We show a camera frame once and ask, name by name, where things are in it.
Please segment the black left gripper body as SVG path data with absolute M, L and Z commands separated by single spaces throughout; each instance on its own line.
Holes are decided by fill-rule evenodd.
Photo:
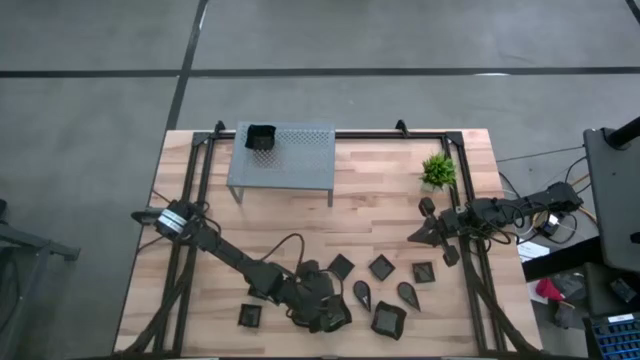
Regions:
M 327 273 L 320 271 L 316 260 L 301 263 L 295 275 L 294 297 L 287 304 L 286 316 L 310 333 L 320 332 L 321 316 L 327 307 L 325 298 L 333 295 L 333 281 Z

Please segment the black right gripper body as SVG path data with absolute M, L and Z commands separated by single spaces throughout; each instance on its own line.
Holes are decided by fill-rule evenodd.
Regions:
M 436 227 L 431 233 L 440 235 L 441 244 L 439 246 L 443 250 L 443 260 L 448 267 L 453 267 L 458 263 L 460 256 L 456 248 L 448 242 L 455 229 L 452 223 L 452 212 L 447 210 L 444 215 L 436 216 L 436 206 L 430 197 L 423 197 L 419 202 L 418 208 L 425 219 L 434 218 L 437 220 Z

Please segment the black large wavy square plate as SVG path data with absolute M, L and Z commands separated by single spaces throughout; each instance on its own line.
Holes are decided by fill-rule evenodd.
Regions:
M 344 312 L 343 313 L 327 313 L 323 309 L 323 303 L 322 303 L 321 309 L 320 309 L 320 316 L 323 315 L 323 314 L 343 314 L 346 317 L 346 324 L 345 325 L 350 324 L 352 322 L 352 315 L 351 315 L 351 312 L 350 312 L 349 308 L 347 307 L 346 303 L 345 303 L 345 306 L 344 306 Z
M 404 332 L 407 312 L 398 306 L 380 301 L 375 308 L 371 330 L 375 333 L 399 340 Z

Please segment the black teardrop mini plate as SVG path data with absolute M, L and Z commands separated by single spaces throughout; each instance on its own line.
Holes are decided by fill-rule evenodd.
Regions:
M 408 282 L 400 282 L 397 286 L 398 296 L 410 307 L 420 311 L 421 306 L 415 288 Z
M 371 289 L 369 285 L 363 280 L 357 280 L 353 284 L 353 293 L 357 301 L 363 306 L 363 308 L 371 311 Z

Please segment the black small square mini plate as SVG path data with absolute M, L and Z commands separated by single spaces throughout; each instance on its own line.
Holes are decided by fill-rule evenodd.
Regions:
M 237 324 L 247 328 L 260 326 L 262 307 L 260 305 L 243 303 L 240 308 Z
M 379 280 L 386 280 L 396 269 L 393 263 L 383 254 L 378 255 L 368 266 L 373 276 Z
M 344 255 L 338 254 L 328 266 L 328 270 L 345 280 L 354 269 L 355 265 Z
M 414 282 L 417 284 L 432 283 L 436 281 L 433 264 L 431 262 L 420 262 L 412 264 Z

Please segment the black deep square mini bowl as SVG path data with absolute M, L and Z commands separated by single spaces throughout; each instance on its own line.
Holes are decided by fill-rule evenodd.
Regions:
M 275 145 L 276 127 L 250 124 L 246 132 L 245 147 L 251 150 L 271 150 Z

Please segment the green plant in white pot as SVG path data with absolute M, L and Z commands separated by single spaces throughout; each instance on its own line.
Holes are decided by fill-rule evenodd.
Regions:
M 445 153 L 436 153 L 421 163 L 421 189 L 425 192 L 444 190 L 456 184 L 456 167 Z

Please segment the white paper sheet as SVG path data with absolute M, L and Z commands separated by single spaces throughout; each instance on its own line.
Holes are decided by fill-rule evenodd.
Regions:
M 517 251 L 522 262 L 549 255 L 551 250 L 533 242 L 526 242 L 517 246 Z

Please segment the red cloth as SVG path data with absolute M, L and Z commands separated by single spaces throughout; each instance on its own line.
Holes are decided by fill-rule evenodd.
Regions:
M 550 278 L 544 278 L 538 281 L 535 287 L 536 293 L 545 299 L 552 301 L 563 301 L 565 296 L 562 292 L 554 285 Z

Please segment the grey perforated metal shelf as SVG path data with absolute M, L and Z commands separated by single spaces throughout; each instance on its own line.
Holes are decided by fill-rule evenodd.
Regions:
M 259 122 L 240 122 L 236 128 L 227 187 L 235 201 L 247 188 L 325 191 L 333 205 L 336 129 L 332 124 L 272 122 L 269 149 L 257 144 Z

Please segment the blue parts organizer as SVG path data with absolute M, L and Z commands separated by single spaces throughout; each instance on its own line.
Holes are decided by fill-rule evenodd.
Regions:
M 592 319 L 589 335 L 601 360 L 640 360 L 640 312 Z

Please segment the grey metal stand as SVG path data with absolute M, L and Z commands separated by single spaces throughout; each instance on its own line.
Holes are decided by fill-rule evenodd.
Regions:
M 27 308 L 51 255 L 76 261 L 80 249 L 12 227 L 8 203 L 0 199 L 0 360 L 10 360 L 20 342 Z

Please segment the black aluminium table frame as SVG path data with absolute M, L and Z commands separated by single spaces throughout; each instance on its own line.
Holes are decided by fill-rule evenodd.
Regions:
M 300 240 L 283 239 L 298 233 L 306 242 L 304 259 L 327 266 L 338 255 L 354 269 L 340 285 L 352 322 L 332 333 L 310 333 L 294 325 L 281 306 L 262 304 L 260 326 L 237 324 L 243 303 L 251 297 L 243 277 L 206 253 L 198 253 L 184 321 L 171 317 L 165 343 L 176 336 L 184 357 L 426 357 L 474 356 L 478 352 L 469 293 L 461 266 L 448 267 L 438 248 L 412 243 L 407 237 L 422 224 L 418 202 L 421 163 L 430 155 L 452 151 L 456 162 L 467 162 L 458 173 L 458 196 L 498 197 L 502 193 L 489 135 L 484 129 L 462 132 L 464 146 L 454 149 L 442 130 L 415 130 L 404 137 L 398 130 L 344 130 L 336 136 L 333 205 L 319 191 L 248 189 L 238 204 L 226 180 L 233 151 L 230 132 L 211 148 L 213 162 L 207 179 L 208 216 L 217 221 L 224 238 L 252 257 L 278 261 L 292 268 Z M 384 281 L 369 264 L 380 254 L 396 267 Z M 421 310 L 410 310 L 399 340 L 374 333 L 371 312 L 352 294 L 355 281 L 369 284 L 375 301 L 400 304 L 397 285 L 411 281 L 411 267 L 431 262 L 436 281 L 416 290 Z

